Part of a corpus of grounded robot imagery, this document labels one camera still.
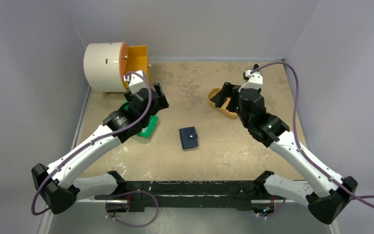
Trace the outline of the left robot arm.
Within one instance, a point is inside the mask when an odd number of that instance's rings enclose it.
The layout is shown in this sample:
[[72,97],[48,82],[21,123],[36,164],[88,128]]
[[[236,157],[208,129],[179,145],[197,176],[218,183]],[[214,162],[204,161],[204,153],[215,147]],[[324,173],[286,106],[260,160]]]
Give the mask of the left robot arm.
[[31,204],[34,216],[47,211],[60,214],[76,201],[96,195],[121,199],[126,186],[119,173],[106,172],[99,177],[79,178],[81,173],[104,154],[125,143],[147,128],[152,116],[169,107],[160,83],[152,87],[142,82],[131,84],[126,103],[111,112],[86,140],[48,165],[38,163],[31,169],[36,193]]

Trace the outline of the blue leather card holder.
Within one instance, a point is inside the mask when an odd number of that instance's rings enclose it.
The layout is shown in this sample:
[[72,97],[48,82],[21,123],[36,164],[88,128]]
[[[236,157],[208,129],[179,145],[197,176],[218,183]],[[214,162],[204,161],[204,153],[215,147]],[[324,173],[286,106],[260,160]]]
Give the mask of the blue leather card holder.
[[194,126],[179,129],[179,135],[183,150],[192,149],[199,146],[198,135]]

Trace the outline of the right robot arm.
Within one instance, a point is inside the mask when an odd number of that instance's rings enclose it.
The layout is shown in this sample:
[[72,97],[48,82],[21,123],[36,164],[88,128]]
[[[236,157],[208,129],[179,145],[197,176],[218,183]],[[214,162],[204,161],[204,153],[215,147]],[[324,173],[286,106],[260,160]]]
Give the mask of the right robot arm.
[[240,89],[226,82],[209,96],[209,101],[215,108],[237,114],[256,141],[284,158],[305,179],[294,181],[265,171],[255,181],[257,197],[276,195],[297,202],[324,224],[332,224],[353,200],[358,182],[323,164],[295,138],[283,120],[268,113],[261,89]]

